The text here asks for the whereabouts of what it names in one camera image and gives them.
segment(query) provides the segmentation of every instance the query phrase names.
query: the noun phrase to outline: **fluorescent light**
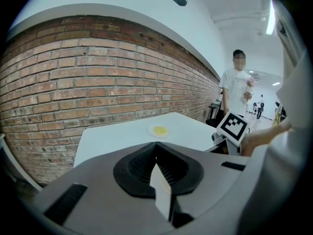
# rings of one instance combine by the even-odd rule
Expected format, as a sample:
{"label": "fluorescent light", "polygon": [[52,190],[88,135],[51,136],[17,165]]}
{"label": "fluorescent light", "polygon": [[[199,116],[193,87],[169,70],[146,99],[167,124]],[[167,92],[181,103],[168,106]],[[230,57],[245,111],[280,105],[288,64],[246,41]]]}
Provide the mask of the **fluorescent light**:
{"label": "fluorescent light", "polygon": [[269,5],[269,17],[268,17],[268,28],[266,30],[267,35],[273,34],[275,27],[275,10],[273,7],[273,2],[270,0],[270,5]]}

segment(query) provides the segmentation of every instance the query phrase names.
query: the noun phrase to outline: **black slot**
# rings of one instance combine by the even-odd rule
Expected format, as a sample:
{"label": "black slot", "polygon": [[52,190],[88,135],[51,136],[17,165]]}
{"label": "black slot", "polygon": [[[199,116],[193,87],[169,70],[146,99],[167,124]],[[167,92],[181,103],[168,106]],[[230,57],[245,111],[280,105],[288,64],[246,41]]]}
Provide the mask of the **black slot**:
{"label": "black slot", "polygon": [[245,165],[235,164],[235,163],[231,163],[231,162],[224,162],[221,164],[221,166],[225,166],[227,168],[231,168],[231,169],[239,170],[239,171],[243,171],[246,167]]}
{"label": "black slot", "polygon": [[87,190],[86,186],[73,184],[62,196],[45,212],[45,216],[53,222],[63,225],[64,221],[74,209],[80,198]]}

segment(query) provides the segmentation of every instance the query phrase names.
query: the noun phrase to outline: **plate of yellow food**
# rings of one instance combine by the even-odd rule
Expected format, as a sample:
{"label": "plate of yellow food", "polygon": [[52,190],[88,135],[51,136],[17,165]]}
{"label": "plate of yellow food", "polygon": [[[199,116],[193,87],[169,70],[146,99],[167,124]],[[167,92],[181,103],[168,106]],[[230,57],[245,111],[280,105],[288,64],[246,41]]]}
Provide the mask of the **plate of yellow food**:
{"label": "plate of yellow food", "polygon": [[157,138],[168,138],[170,136],[168,128],[164,125],[151,125],[149,126],[148,131],[152,136]]}

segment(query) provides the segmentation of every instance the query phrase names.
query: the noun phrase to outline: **white sleeve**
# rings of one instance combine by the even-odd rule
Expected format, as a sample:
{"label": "white sleeve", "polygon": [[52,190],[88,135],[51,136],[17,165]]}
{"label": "white sleeve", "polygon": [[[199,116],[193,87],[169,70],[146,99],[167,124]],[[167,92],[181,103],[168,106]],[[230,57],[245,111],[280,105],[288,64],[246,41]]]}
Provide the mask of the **white sleeve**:
{"label": "white sleeve", "polygon": [[219,87],[220,88],[226,88],[229,90],[229,83],[230,83],[229,74],[228,74],[228,72],[224,72],[224,74],[222,75]]}

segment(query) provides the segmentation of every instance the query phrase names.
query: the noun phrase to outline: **black hair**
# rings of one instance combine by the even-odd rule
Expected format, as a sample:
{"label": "black hair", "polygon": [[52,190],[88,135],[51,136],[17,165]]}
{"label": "black hair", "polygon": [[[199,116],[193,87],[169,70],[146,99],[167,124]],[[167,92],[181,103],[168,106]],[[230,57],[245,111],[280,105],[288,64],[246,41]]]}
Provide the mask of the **black hair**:
{"label": "black hair", "polygon": [[237,49],[233,52],[233,58],[235,58],[235,56],[238,54],[242,54],[244,57],[246,57],[246,54],[242,50]]}

